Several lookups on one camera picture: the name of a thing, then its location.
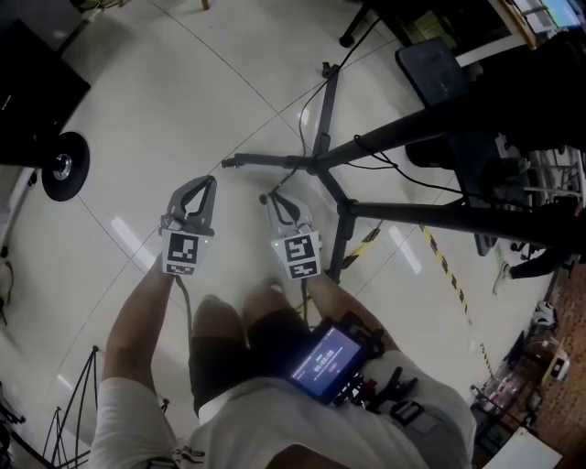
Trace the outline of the grey stand shelf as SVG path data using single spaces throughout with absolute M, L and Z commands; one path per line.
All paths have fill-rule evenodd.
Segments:
M 456 99 L 470 91 L 470 82 L 442 38 L 402 48 L 396 63 L 425 107 Z

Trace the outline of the black monitor clamp mount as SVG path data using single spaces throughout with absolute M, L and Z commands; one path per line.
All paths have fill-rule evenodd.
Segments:
M 378 413 L 381 406 L 387 401 L 398 402 L 403 400 L 418 383 L 417 378 L 402 381 L 403 368 L 397 367 L 386 384 L 376 389 L 378 382 L 374 378 L 367 378 L 366 365 L 386 352 L 382 329 L 370 329 L 365 322 L 353 312 L 348 311 L 339 322 L 342 330 L 350 334 L 350 338 L 360 345 L 357 358 L 348 368 L 348 378 L 342 382 L 341 389 L 335 395 L 332 405 L 340 407 L 345 402 L 362 407 L 373 413 Z

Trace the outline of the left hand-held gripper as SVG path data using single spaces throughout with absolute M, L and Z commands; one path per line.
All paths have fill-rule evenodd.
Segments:
M 201 265 L 215 232 L 211 229 L 217 182 L 213 176 L 199 177 L 176 189 L 168 203 L 168 214 L 161 217 L 162 269 L 170 275 L 188 277 Z M 198 210 L 187 205 L 201 194 Z M 198 219 L 198 226 L 188 219 Z

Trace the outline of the black television floor stand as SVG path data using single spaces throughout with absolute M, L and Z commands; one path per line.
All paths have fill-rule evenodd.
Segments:
M 370 218 L 420 224 L 503 238 L 545 248 L 560 248 L 586 258 L 586 208 L 575 216 L 558 206 L 540 209 L 527 200 L 515 158 L 502 158 L 496 138 L 503 136 L 483 121 L 481 104 L 470 91 L 382 125 L 347 143 L 331 147 L 330 123 L 339 65 L 324 64 L 320 92 L 323 102 L 312 150 L 300 156 L 279 157 L 237 153 L 226 168 L 245 165 L 278 167 L 289 173 L 304 171 L 318 178 L 336 203 L 339 216 L 329 275 L 338 279 L 355 221 Z M 452 170 L 459 182 L 458 200 L 441 206 L 397 202 L 359 202 L 350 198 L 332 170 L 366 157 L 381 158 L 403 147 L 412 164 Z

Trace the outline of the person's leg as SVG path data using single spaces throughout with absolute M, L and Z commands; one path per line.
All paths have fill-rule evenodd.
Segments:
M 242 324 L 230 304 L 215 295 L 207 295 L 193 315 L 191 336 L 240 340 Z
M 243 319 L 252 324 L 276 311 L 293 311 L 279 278 L 266 278 L 246 296 Z

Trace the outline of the person's chin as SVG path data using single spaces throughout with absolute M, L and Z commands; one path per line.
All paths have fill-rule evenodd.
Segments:
M 343 464 L 306 446 L 291 444 L 272 457 L 265 469 L 368 469 L 366 466 Z

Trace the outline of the person's white t-shirt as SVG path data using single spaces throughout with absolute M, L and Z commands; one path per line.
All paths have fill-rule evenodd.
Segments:
M 365 373 L 378 386 L 401 366 L 417 378 L 403 400 L 378 413 L 351 403 L 325 406 L 282 379 L 254 378 L 203 407 L 203 419 L 177 438 L 154 393 L 109 378 L 98 390 L 89 469 L 265 469 L 273 456 L 300 444 L 343 464 L 368 469 L 470 469 L 475 419 L 461 395 L 391 351 Z

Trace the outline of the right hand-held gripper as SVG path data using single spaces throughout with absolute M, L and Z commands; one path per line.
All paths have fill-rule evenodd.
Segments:
M 320 234 L 312 226 L 309 206 L 302 200 L 273 192 L 267 204 L 271 227 L 281 234 L 270 242 L 288 279 L 301 280 L 321 272 Z

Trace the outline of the black cabinet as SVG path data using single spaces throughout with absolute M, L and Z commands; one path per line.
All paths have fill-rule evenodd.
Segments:
M 13 22 L 0 34 L 0 165 L 42 168 L 65 153 L 87 160 L 84 137 L 64 127 L 90 89 L 22 21 Z

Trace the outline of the white device with black square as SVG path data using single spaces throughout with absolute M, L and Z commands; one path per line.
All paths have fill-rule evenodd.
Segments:
M 556 381 L 563 381 L 570 368 L 570 359 L 566 354 L 558 354 L 552 361 L 549 377 Z

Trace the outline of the black chest monitor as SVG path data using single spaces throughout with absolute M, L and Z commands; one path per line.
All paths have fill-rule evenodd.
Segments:
M 330 405 L 366 361 L 366 346 L 344 326 L 323 320 L 294 355 L 285 379 L 323 405 Z

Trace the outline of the person's right forearm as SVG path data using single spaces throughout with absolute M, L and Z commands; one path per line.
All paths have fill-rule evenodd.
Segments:
M 370 330 L 382 330 L 386 351 L 399 351 L 399 347 L 383 324 L 353 295 L 325 274 L 307 279 L 307 291 L 322 319 L 340 321 L 347 312 L 355 314 Z

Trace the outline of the person's left leg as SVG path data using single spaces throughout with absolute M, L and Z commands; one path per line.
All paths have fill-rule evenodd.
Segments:
M 242 324 L 230 304 L 215 295 L 207 295 L 193 315 L 191 336 L 240 340 Z

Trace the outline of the white headset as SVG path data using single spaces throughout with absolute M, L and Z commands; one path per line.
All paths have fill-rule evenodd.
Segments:
M 532 323 L 535 326 L 551 328 L 557 324 L 557 313 L 551 303 L 540 300 L 532 315 Z

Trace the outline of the person's right leg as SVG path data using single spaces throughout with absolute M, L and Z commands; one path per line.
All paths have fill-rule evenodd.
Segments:
M 252 324 L 276 311 L 293 311 L 279 278 L 266 278 L 246 296 L 243 319 Z

